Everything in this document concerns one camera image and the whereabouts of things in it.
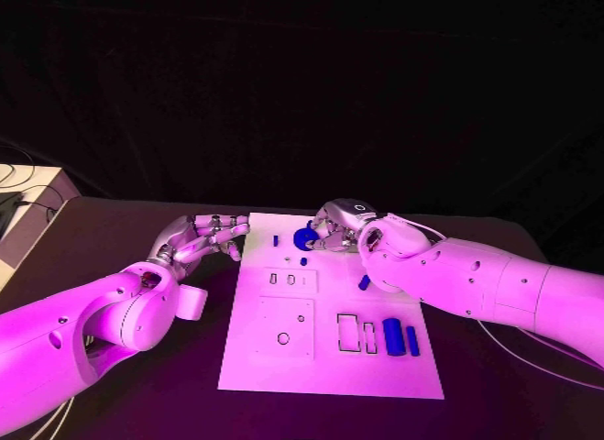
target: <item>black curtain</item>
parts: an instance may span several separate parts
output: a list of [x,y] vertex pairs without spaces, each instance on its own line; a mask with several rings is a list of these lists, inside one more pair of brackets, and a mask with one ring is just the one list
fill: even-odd
[[0,144],[87,195],[493,215],[581,264],[604,2],[0,2]]

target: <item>circular hole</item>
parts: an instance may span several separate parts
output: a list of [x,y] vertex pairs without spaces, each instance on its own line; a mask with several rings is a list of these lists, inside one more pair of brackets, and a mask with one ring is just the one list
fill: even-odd
[[48,340],[51,341],[51,345],[57,349],[61,349],[61,334],[60,334],[60,332],[51,332],[51,334],[48,335]]
[[289,341],[292,340],[292,338],[289,337],[287,333],[280,333],[279,334],[279,342],[286,346],[289,344]]

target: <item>blue object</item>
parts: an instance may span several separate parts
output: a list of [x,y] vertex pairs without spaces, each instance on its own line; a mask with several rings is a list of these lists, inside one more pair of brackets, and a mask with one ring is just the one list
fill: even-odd
[[419,350],[417,331],[413,326],[407,328],[407,341],[410,342],[411,356],[420,356],[421,351]]
[[306,250],[306,251],[312,250],[306,247],[306,242],[312,240],[319,240],[319,234],[315,232],[313,229],[310,229],[310,221],[312,220],[309,220],[309,224],[306,225],[306,227],[297,229],[293,235],[295,247],[299,250]]
[[384,319],[385,346],[391,356],[403,356],[407,353],[404,331],[401,321],[397,318]]
[[364,275],[364,278],[361,279],[361,283],[358,284],[358,287],[365,291],[368,289],[370,285],[371,285],[371,277],[368,275]]

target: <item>robotic hand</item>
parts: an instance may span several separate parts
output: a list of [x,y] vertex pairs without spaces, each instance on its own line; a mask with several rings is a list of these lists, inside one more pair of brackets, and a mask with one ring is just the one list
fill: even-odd
[[221,251],[240,260],[231,240],[247,233],[246,216],[182,216],[146,261],[0,315],[0,436],[153,348],[175,316],[198,321],[207,291],[179,282],[205,255]]
[[[496,247],[447,238],[359,200],[322,207],[310,228],[328,236],[308,248],[352,250],[372,283],[406,291],[443,311],[512,325],[576,348],[604,369],[604,276],[532,261]],[[427,238],[430,230],[440,240]]]

